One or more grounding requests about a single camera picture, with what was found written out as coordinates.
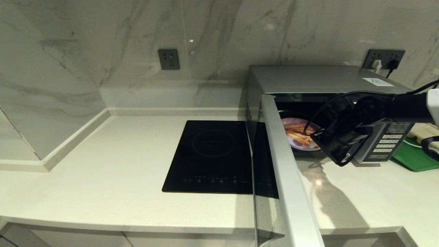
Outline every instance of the purple plate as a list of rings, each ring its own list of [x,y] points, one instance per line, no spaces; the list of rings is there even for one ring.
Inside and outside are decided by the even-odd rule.
[[[308,121],[304,120],[304,119],[300,119],[300,118],[293,118],[293,117],[289,117],[289,118],[284,118],[282,119],[282,123],[283,125],[297,125],[300,124],[303,127],[306,125]],[[310,123],[308,126],[309,131],[317,131],[319,130],[320,127],[314,123]],[[291,138],[290,136],[287,135],[288,138],[288,142],[290,143],[290,146],[292,148],[298,149],[298,150],[302,150],[302,151],[317,151],[320,150],[320,148],[310,148],[309,146],[303,145],[300,142],[297,142],[296,140],[294,140],[293,138]]]

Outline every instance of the microwave door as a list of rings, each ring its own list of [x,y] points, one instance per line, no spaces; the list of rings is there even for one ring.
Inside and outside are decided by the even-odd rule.
[[[249,131],[255,136],[252,148],[258,246],[323,247],[272,95],[261,96],[257,114],[249,123],[256,128]]]

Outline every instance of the cooking zone circle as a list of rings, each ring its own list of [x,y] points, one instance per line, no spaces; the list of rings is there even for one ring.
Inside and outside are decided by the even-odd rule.
[[[200,155],[217,158],[229,154],[235,148],[235,139],[226,131],[205,130],[194,137],[192,148]]]

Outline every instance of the induction cooktop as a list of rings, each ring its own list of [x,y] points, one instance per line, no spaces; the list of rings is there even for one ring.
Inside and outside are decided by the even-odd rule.
[[[187,121],[162,191],[253,194],[245,122]]]

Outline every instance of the microwave label sticker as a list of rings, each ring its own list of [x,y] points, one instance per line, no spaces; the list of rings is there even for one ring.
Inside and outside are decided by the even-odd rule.
[[[392,84],[390,84],[390,83],[388,83],[386,81],[383,81],[381,79],[378,79],[378,78],[363,78],[363,79],[365,79],[366,81],[372,83],[375,86],[379,86],[379,87],[393,87]]]

